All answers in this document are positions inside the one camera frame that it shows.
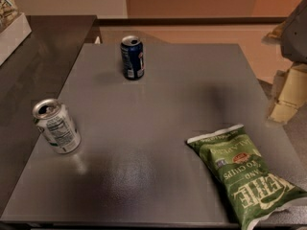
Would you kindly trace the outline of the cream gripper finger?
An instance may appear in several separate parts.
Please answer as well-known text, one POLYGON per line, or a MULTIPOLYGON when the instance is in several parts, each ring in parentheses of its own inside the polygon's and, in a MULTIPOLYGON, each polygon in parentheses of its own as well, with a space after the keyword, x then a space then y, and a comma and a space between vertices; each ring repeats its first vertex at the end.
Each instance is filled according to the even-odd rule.
POLYGON ((307 64, 294 63, 287 71, 277 71, 272 85, 268 118, 287 124, 307 103, 307 64))
POLYGON ((269 43, 280 43, 286 22, 278 24, 273 30, 268 32, 264 39, 269 43))

